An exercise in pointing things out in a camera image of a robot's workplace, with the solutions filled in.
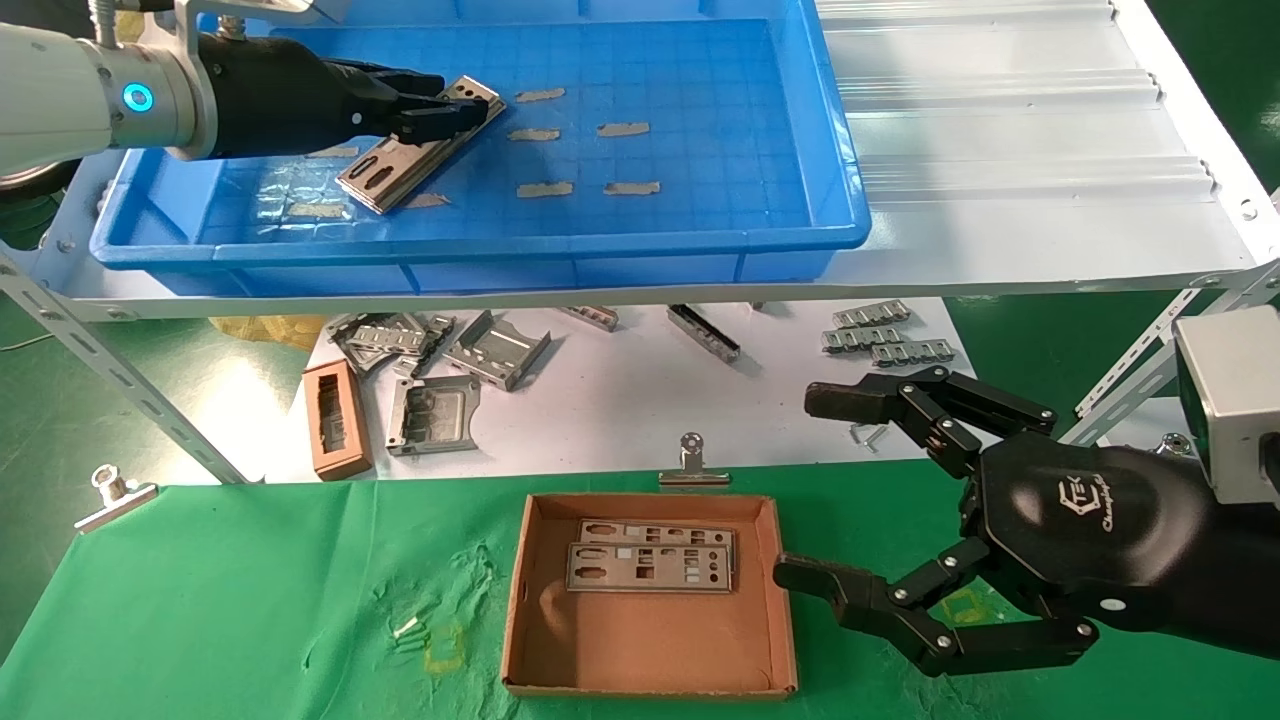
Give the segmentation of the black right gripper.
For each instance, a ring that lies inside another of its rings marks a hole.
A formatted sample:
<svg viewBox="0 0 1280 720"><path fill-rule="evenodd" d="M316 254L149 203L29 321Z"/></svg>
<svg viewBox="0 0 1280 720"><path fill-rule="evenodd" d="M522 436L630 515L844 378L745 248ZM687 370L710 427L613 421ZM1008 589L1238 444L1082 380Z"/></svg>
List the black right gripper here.
<svg viewBox="0 0 1280 720"><path fill-rule="evenodd" d="M772 570L777 587L826 601L841 628L888 642L923 675L1070 666L1100 638L1084 618L1277 657L1277 509L1221 503L1197 461L1061 445L1046 437L1051 407L945 366L814 382L804 410L896 425L952 478L975 473L965 532L982 539L899 582L790 552ZM982 451L972 428L1005 441ZM947 626L931 615L979 575L1034 618Z"/></svg>

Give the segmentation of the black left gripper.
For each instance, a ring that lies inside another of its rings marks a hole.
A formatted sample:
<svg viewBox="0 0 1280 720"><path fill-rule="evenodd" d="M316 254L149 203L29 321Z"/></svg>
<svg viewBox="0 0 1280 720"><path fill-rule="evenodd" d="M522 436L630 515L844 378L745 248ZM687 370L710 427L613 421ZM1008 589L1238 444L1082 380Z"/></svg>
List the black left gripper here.
<svg viewBox="0 0 1280 720"><path fill-rule="evenodd" d="M212 159L315 152L370 135L390 117L399 142L438 142L479 128L483 97L435 97L442 76L319 56L285 37L204 36L198 59L212 92Z"/></svg>

